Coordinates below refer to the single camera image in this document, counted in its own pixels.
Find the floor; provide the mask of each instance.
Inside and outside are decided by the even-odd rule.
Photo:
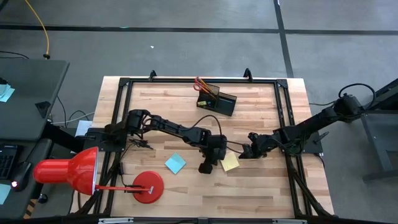
[[[156,70],[166,76],[240,77],[249,67],[255,77],[304,78],[309,100],[316,103],[335,100],[340,88],[350,83],[379,89],[398,77],[398,1],[279,0],[279,20],[274,3],[278,9],[276,0],[31,1],[47,25],[137,27],[132,30],[141,31],[49,32],[51,59],[70,62],[59,94],[68,114],[94,111],[105,75],[149,75]],[[37,20],[23,0],[12,0],[0,12],[0,23],[36,25]],[[283,26],[287,34],[276,32]],[[150,32],[155,30],[140,27],[214,29]],[[314,35],[312,30],[353,31]],[[380,30],[393,31],[381,35]],[[44,34],[0,30],[0,50],[42,58]],[[360,87],[349,92],[363,103],[371,97]],[[321,109],[311,106],[313,114]],[[63,120],[60,105],[52,113],[54,120]],[[322,144],[335,213],[397,223],[398,180],[362,181],[364,174],[379,169],[362,123],[335,123],[324,131],[330,132]],[[38,205],[33,216],[66,214],[72,190],[67,186],[44,190],[50,201]]]

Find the scissors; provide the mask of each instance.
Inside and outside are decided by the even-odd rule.
[[[216,99],[215,96],[213,96],[213,92],[210,90],[209,86],[201,80],[199,77],[195,78],[195,83],[193,84],[193,89],[196,91],[204,91],[205,93],[209,94],[211,97]]]

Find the pen holder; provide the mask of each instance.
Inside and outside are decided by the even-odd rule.
[[[215,94],[214,98],[204,91],[199,91],[197,107],[214,111],[223,115],[232,116],[238,97],[220,92],[218,86],[209,85],[208,87]]]

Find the desk lamp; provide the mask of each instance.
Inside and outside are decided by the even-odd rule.
[[[95,190],[124,190],[132,192],[140,203],[153,203],[163,194],[164,183],[154,171],[140,173],[134,187],[108,187],[96,184],[98,147],[81,151],[72,159],[46,159],[34,168],[34,179],[42,184],[69,183],[73,189],[86,195]]]

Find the wooden table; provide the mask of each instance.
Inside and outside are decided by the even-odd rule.
[[[94,127],[104,127],[111,122],[116,91],[120,77],[104,77],[93,118]],[[311,116],[304,81],[301,78],[287,79],[296,123]],[[185,83],[135,83],[132,89],[130,110],[147,109],[165,119],[184,126],[191,126],[206,114],[215,115],[221,123],[223,134],[228,140],[250,143],[251,131],[271,134],[279,128],[274,88],[267,84],[217,84],[220,91],[238,97],[232,117],[213,113],[195,106],[198,92],[192,84]],[[212,118],[204,119],[200,127],[218,133]],[[136,175],[145,170],[158,172],[165,184],[165,191],[159,201],[141,204],[132,195],[115,192],[112,216],[128,217],[228,217],[228,218],[292,218],[292,200],[287,178],[285,158],[278,149],[262,159],[241,159],[240,166],[225,172],[219,164],[213,172],[201,174],[199,164],[203,162],[197,148],[190,147],[181,139],[152,131],[144,139],[154,148],[131,147],[122,162],[124,182],[132,183]],[[241,147],[229,144],[241,151]],[[165,161],[177,152],[187,164],[174,175]],[[103,153],[100,153],[99,167]],[[324,208],[333,213],[325,171],[319,158],[303,155],[307,184]],[[117,184],[122,186],[120,176]],[[107,192],[104,192],[101,211]],[[302,194],[298,190],[300,208],[304,211]],[[89,196],[82,195],[82,202]],[[76,195],[72,212],[77,210]]]

